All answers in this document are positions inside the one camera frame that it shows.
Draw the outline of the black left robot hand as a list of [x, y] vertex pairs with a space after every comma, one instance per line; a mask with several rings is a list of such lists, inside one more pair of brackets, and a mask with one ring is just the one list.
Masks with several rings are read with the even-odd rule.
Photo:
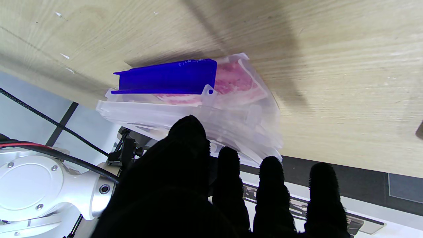
[[305, 232], [295, 228], [284, 170], [274, 156], [259, 169], [253, 229], [243, 200], [240, 161], [220, 150], [212, 202], [208, 201], [210, 142], [193, 115], [178, 120], [121, 177], [92, 238], [349, 238], [332, 166], [310, 171]]

